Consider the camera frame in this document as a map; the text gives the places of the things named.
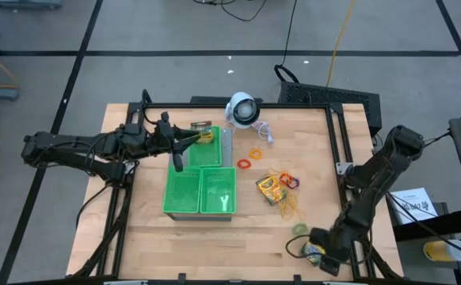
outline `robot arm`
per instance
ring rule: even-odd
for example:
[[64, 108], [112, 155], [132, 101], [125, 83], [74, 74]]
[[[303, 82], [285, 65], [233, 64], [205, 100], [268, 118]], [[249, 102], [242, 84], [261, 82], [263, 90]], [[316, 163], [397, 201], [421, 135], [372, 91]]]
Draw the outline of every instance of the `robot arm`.
[[[54, 135], [45, 131], [25, 137], [21, 157], [26, 164], [42, 168], [50, 163], [66, 165], [99, 175], [106, 183], [123, 184], [128, 164], [140, 158], [173, 154], [176, 170], [182, 171], [181, 155], [200, 137], [198, 131], [182, 130], [170, 126], [167, 112], [161, 119], [150, 122], [155, 126], [150, 133], [143, 121], [146, 98], [143, 95], [143, 110], [138, 123], [120, 125], [115, 131], [95, 136]], [[108, 162], [96, 161], [95, 157]]]
[[340, 264], [349, 258], [352, 243], [359, 241], [370, 230], [377, 203], [399, 174], [421, 156], [424, 147], [421, 135], [397, 126], [389, 132], [383, 148], [364, 165], [338, 166], [340, 186], [357, 188], [360, 194], [347, 203], [329, 231], [313, 228], [310, 232], [310, 242], [326, 251], [320, 263], [323, 271], [337, 276]]

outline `green rubber band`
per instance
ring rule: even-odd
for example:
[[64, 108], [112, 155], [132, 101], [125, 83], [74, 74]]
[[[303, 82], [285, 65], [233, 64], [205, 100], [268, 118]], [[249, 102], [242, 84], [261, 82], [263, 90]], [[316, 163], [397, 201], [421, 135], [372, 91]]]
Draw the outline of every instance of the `green rubber band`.
[[298, 237], [303, 234], [308, 233], [308, 226], [304, 222], [300, 222], [298, 224], [295, 224], [295, 226], [292, 228], [292, 234], [294, 234], [295, 237]]

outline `rubber band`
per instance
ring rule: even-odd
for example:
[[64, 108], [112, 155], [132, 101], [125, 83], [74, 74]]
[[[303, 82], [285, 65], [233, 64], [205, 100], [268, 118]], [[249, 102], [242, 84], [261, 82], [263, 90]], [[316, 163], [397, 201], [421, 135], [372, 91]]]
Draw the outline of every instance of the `rubber band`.
[[295, 178], [292, 177], [292, 176], [291, 176], [290, 174], [288, 174], [287, 172], [283, 172], [283, 173], [280, 174], [280, 183], [281, 183], [282, 185], [285, 185], [285, 186], [289, 187], [290, 189], [292, 189], [291, 186], [290, 186], [290, 183], [293, 182], [293, 181], [295, 181], [294, 179], [295, 179]]
[[290, 189], [292, 189], [292, 190], [298, 188], [298, 187], [299, 187], [299, 179], [294, 178], [294, 180], [289, 181], [289, 182], [287, 183], [287, 186], [288, 186]]
[[252, 149], [248, 154], [253, 159], [261, 159], [262, 158], [262, 151], [259, 149]]
[[308, 234], [308, 226], [304, 222], [300, 222], [295, 224], [294, 227], [292, 227], [292, 234], [295, 237], [298, 237], [303, 234]]
[[241, 159], [238, 161], [238, 167], [240, 169], [248, 169], [250, 166], [252, 166], [252, 163], [248, 159]]

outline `wooden table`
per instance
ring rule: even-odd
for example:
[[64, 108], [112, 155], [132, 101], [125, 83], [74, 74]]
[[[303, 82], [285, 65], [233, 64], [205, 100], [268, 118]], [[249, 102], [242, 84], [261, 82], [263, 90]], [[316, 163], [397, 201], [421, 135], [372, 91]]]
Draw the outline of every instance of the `wooden table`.
[[[126, 118], [127, 105], [109, 104], [102, 131], [112, 131]], [[362, 105], [344, 105], [354, 162], [364, 163], [371, 157], [372, 144]], [[212, 120], [223, 126], [222, 109], [149, 109], [156, 120], [168, 111], [171, 124], [189, 128], [193, 121]], [[341, 160], [344, 161], [337, 117], [333, 116]], [[351, 280], [351, 268], [341, 266], [338, 277], [312, 267], [308, 261], [296, 260], [284, 249], [292, 238], [291, 228], [298, 217], [284, 220], [278, 207], [269, 206], [256, 189], [255, 181], [268, 168], [288, 169], [299, 177], [299, 208], [306, 212], [309, 227], [329, 229], [340, 212], [336, 176], [333, 166], [326, 115], [320, 109], [262, 109], [261, 120], [272, 128], [275, 142], [269, 146], [253, 129], [234, 133], [234, 164], [248, 158], [258, 147], [263, 158], [252, 160], [252, 167], [237, 170], [238, 209], [232, 222], [175, 222], [162, 213], [168, 155], [141, 160], [135, 175], [128, 230], [122, 256], [121, 279], [187, 279], [292, 280], [300, 274], [303, 280]], [[103, 186], [91, 177], [86, 190], [89, 199]], [[92, 202], [82, 214], [67, 274], [84, 264], [101, 241], [108, 212], [110, 191]], [[373, 245], [383, 259], [402, 275], [398, 249], [385, 200], [379, 203], [373, 223]], [[300, 249], [302, 241], [293, 243]], [[114, 245], [109, 248], [105, 272], [111, 272]]]

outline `green bin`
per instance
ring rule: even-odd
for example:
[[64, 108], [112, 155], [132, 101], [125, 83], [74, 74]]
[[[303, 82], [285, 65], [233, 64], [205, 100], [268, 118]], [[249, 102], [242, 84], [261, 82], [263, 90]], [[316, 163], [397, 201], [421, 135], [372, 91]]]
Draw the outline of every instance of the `green bin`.
[[202, 168], [200, 175], [200, 213], [235, 214], [236, 169]]
[[194, 143], [189, 147], [189, 166], [217, 167], [222, 165], [222, 139], [220, 127], [213, 126], [213, 141], [208, 144]]
[[185, 168], [176, 172], [169, 167], [164, 213], [195, 214], [199, 211], [200, 168]]

